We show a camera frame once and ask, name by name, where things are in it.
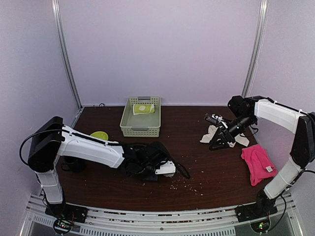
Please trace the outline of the pale green plastic basket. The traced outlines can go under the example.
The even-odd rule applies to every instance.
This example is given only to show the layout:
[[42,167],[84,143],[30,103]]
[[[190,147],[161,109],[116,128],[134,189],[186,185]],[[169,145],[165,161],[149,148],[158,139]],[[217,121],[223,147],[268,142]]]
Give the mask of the pale green plastic basket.
[[[145,115],[133,115],[133,104],[154,104],[155,112]],[[158,96],[129,97],[120,122],[124,137],[159,137],[161,127],[161,98]]]

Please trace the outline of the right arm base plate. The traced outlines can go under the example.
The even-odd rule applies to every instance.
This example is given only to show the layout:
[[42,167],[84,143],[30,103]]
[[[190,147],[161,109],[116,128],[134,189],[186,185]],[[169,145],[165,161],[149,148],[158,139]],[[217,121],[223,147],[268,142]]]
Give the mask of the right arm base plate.
[[249,205],[238,205],[235,208],[235,213],[238,222],[246,222],[256,220],[262,217],[267,217],[271,214],[277,213],[276,206],[268,206],[267,208],[259,208],[256,203]]

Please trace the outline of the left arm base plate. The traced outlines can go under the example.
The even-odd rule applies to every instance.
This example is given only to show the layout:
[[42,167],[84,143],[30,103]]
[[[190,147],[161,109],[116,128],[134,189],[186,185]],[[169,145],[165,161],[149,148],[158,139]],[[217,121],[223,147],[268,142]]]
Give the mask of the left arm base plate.
[[48,205],[45,209],[45,213],[55,218],[63,220],[85,223],[88,214],[88,209],[82,206],[74,205]]

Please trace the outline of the green patterned towel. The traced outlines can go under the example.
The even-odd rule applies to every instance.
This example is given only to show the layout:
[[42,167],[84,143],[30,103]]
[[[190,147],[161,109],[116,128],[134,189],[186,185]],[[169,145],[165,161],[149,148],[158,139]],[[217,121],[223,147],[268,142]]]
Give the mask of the green patterned towel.
[[133,115],[145,115],[152,114],[155,112],[154,104],[133,104],[132,107]]

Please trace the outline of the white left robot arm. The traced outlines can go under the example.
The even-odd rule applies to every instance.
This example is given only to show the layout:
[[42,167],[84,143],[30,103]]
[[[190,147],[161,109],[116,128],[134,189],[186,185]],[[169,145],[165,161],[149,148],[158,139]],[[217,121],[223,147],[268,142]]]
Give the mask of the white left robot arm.
[[56,171],[56,158],[87,160],[113,169],[121,168],[130,175],[156,178],[173,176],[176,164],[159,142],[152,144],[105,141],[81,133],[63,123],[62,117],[52,117],[34,134],[29,155],[24,164],[39,178],[47,203],[59,218],[67,218],[71,208],[64,202],[64,193]]

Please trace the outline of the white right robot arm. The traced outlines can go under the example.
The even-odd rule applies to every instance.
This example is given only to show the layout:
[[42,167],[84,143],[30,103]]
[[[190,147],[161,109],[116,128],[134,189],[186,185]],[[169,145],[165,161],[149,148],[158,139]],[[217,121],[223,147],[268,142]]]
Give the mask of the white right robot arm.
[[252,206],[257,217],[271,209],[271,200],[294,185],[315,158],[315,114],[283,105],[269,97],[234,96],[228,102],[233,120],[207,115],[213,131],[202,138],[210,150],[242,144],[251,184],[272,180]]

